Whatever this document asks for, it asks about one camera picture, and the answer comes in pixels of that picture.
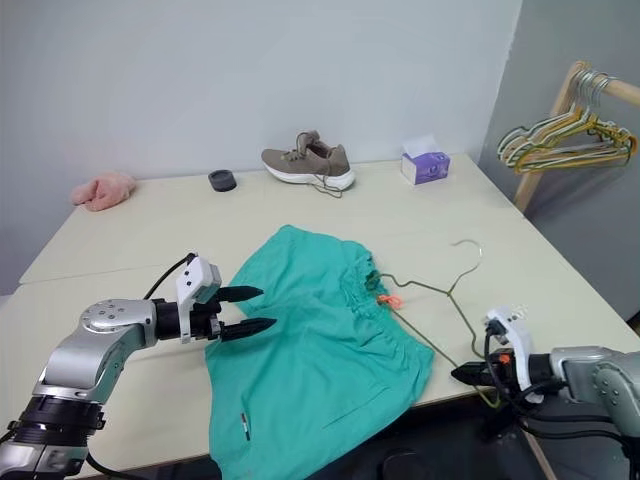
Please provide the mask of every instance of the table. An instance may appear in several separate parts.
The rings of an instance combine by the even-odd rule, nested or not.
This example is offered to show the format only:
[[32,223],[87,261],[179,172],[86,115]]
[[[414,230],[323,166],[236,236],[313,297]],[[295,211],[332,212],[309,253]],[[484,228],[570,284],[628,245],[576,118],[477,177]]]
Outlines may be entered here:
[[356,165],[355,188],[340,200],[307,185],[283,184],[264,171],[237,174],[238,188],[226,193],[213,191],[204,175],[141,181],[115,208],[76,208],[21,283],[170,265],[194,250],[216,262],[232,255],[237,269],[285,223],[368,243],[488,223],[504,232],[523,219],[466,155],[453,156],[447,179],[416,187],[398,165]]
[[[358,240],[374,253],[380,270],[445,288],[477,256],[473,246],[450,244],[473,239],[484,258],[455,296],[479,334],[490,308],[522,305],[538,352],[589,344],[640,348],[624,321],[467,156],[453,157],[447,179],[422,186],[408,185],[396,162],[358,165],[356,175],[355,188],[341,200],[253,172],[238,175],[240,188],[224,194],[213,192],[206,177],[151,180],[112,210],[75,210],[0,311],[4,415],[19,415],[49,354],[86,306],[141,297],[189,250],[218,264],[230,280],[285,223]],[[391,290],[404,298],[402,312],[416,328],[456,361],[474,359],[469,332],[445,297]],[[172,282],[157,294],[174,298]],[[223,316],[241,318],[234,306]],[[211,392],[204,346],[168,341],[132,355],[105,407],[107,428],[90,440],[99,461],[127,469],[208,452]],[[472,393],[449,371],[436,356],[419,405]],[[85,465],[83,474],[90,473]]]

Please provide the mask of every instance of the orange tag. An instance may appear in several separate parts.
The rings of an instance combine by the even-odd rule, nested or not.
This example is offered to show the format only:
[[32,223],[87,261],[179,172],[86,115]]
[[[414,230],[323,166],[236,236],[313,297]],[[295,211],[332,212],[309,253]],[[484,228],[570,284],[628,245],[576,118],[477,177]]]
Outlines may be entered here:
[[386,303],[394,310],[398,310],[404,305],[402,299],[397,295],[378,295],[377,300],[378,304]]

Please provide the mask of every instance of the tissue box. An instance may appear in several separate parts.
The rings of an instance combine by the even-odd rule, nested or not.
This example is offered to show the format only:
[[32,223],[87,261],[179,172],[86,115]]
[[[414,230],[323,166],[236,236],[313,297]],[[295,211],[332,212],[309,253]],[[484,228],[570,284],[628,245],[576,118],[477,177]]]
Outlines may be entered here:
[[442,152],[423,153],[415,158],[405,153],[402,155],[400,170],[412,185],[418,185],[446,177],[450,161],[449,156]]

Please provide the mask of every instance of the teal garment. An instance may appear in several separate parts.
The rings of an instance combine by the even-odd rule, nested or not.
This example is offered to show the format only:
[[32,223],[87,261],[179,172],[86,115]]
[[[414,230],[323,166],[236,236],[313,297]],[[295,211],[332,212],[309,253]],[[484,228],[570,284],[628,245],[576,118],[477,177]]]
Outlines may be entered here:
[[[264,295],[240,304],[268,330],[212,343],[211,457],[224,480],[306,478],[389,425],[420,397],[433,351],[367,290],[371,252],[282,227],[232,285]],[[250,440],[242,425],[245,414]]]

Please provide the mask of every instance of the gray sneaker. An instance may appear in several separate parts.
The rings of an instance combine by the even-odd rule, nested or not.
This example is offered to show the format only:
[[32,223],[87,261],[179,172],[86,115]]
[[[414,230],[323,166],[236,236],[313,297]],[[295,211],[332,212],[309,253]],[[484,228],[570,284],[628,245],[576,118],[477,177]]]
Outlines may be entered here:
[[283,182],[310,183],[333,191],[345,190],[356,178],[344,147],[329,147],[315,130],[300,133],[294,150],[264,150],[262,162]]

